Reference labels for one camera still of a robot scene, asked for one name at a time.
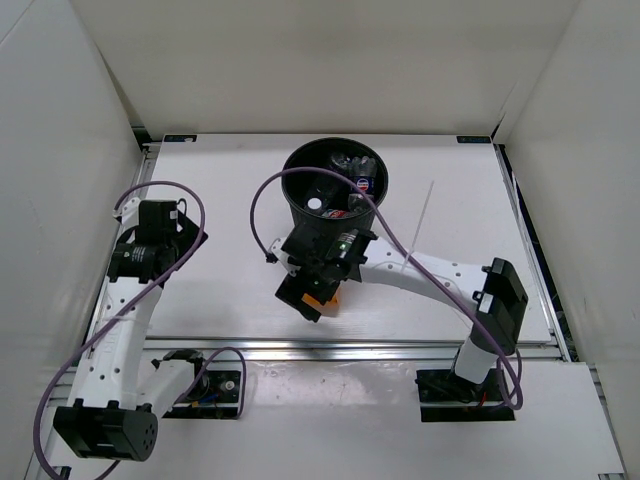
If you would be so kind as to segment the orange juice bottle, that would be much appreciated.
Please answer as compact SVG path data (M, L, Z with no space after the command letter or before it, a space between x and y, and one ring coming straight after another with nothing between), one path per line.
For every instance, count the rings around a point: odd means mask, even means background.
M339 290L337 290L333 295L333 297L327 302L325 302L324 304L320 303L317 299L313 298L308 294L305 294L302 297L302 300L307 305L317 310L320 313L320 315L323 317L334 318L339 315L339 311L340 311L340 291Z

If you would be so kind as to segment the red label plastic bottle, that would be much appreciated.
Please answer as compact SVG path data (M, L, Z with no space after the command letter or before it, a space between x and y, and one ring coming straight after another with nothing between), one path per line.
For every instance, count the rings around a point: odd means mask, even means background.
M341 209L327 209L321 214L323 219L347 219L355 216L356 214L354 212Z

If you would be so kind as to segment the black label Pepsi bottle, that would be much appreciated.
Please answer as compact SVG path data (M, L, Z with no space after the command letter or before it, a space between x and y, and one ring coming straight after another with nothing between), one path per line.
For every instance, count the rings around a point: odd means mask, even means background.
M368 208L366 198L379 203L386 193L381 161L375 157L354 157L351 160L350 179L357 186L357 191L350 193L347 200L349 211L352 213L359 213Z

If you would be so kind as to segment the blue label Aquafina bottle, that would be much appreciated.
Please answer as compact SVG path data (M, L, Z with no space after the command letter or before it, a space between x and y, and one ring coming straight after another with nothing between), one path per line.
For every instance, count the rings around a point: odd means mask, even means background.
M336 188L331 185L313 185L307 192L305 209L312 213L322 213L329 207L335 194Z

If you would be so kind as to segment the clear unlabelled plastic bottle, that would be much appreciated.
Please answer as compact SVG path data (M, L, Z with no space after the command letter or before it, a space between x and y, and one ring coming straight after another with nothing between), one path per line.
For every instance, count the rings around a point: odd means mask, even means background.
M342 152L332 152L329 156L329 168L341 175L350 175L353 170L353 165L353 158Z

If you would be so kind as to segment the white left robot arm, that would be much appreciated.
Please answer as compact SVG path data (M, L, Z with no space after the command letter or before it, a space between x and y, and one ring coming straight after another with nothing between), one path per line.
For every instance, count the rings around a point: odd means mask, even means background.
M123 210L123 235L108 267L106 313L128 304L206 236L174 201L143 201ZM153 361L154 371L138 381L152 313L163 292L154 287L94 346L89 371L73 403L57 409L53 426L80 458L147 460L156 444L158 422L184 396L206 395L210 377L203 356L173 350Z

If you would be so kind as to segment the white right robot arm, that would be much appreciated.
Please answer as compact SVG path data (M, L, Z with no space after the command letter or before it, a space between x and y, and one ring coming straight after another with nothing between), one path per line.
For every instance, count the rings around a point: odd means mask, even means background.
M476 397L499 357L515 352L528 295L514 266L502 258L488 265L424 254L408 258L369 230L329 237L305 228L276 239L268 258L287 272L277 298L311 322L347 281L395 287L468 315L472 329L449 375L450 390L460 399Z

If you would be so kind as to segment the black ribbed waste bin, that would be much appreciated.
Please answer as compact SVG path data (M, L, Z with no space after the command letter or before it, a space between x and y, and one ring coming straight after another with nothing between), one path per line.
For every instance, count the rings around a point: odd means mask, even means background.
M296 225L306 223L328 235L371 228L375 213L365 199L381 204L389 180L385 163L373 149L351 139L322 138L299 147L284 164L286 170L301 167L334 172L357 188L317 172L284 176L282 190Z

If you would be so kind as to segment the aluminium table edge rail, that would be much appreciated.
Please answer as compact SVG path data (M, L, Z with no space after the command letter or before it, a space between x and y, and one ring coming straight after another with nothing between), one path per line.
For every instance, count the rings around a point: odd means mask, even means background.
M143 344L147 352L178 349L213 351L231 346L250 361L440 361L455 356L457 342L383 342L320 340L242 340L206 337L151 336Z

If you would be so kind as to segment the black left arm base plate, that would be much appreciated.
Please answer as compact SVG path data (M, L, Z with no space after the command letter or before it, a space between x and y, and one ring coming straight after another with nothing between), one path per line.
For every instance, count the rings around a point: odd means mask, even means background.
M208 370L207 390L198 390L185 403L175 405L164 419L231 420L236 419L240 407L242 373L239 370Z

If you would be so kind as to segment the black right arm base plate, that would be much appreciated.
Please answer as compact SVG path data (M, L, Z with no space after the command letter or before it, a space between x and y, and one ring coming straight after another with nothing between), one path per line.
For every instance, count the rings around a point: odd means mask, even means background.
M415 383L422 423L511 422L499 388L504 375L491 369L481 384L456 376L451 369L417 370Z

